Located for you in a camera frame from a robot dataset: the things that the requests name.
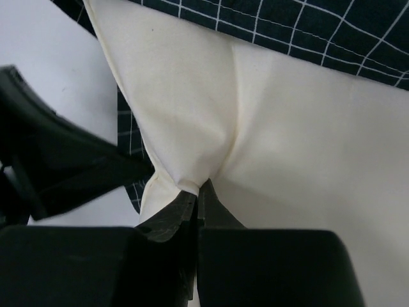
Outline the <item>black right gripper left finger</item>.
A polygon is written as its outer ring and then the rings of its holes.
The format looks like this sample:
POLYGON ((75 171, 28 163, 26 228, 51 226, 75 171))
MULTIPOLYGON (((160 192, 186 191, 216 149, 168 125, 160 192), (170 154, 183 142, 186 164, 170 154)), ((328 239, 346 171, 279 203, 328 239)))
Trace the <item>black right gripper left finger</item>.
POLYGON ((195 205, 196 196, 182 191, 171 203, 135 229, 152 242, 165 243, 178 230, 189 225, 195 205))

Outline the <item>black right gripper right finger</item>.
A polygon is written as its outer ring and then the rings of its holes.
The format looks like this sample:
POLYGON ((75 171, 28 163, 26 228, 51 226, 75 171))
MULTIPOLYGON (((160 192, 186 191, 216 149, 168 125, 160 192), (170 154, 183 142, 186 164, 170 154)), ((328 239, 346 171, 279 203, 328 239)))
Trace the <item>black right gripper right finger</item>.
POLYGON ((245 226, 220 202, 210 179, 199 189, 197 220, 198 225, 203 228, 245 229, 245 226))

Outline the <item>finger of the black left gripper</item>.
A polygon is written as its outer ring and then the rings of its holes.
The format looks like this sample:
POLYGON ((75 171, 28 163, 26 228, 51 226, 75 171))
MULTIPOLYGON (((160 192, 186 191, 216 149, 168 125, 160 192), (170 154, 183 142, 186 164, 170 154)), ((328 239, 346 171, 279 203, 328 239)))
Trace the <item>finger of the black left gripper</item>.
POLYGON ((64 214, 151 174, 151 166, 60 117, 13 65, 1 67, 1 219, 64 214))

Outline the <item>cream pillow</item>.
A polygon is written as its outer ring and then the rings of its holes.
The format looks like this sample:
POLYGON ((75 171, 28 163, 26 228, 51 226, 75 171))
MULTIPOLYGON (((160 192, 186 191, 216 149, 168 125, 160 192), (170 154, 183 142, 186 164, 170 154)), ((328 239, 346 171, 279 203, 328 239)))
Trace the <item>cream pillow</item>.
POLYGON ((140 220, 211 180, 246 226, 332 230, 368 306, 408 305, 408 92, 130 1, 84 3, 155 173, 140 220))

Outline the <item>dark checked pillowcase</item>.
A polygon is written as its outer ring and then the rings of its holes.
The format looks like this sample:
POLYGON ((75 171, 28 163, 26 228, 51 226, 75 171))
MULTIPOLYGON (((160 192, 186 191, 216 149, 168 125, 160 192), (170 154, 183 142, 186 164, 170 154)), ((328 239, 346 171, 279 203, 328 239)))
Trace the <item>dark checked pillowcase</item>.
MULTIPOLYGON (((57 1, 98 38, 86 1, 57 1)), ((218 34, 408 92, 407 1, 130 1, 218 34)))

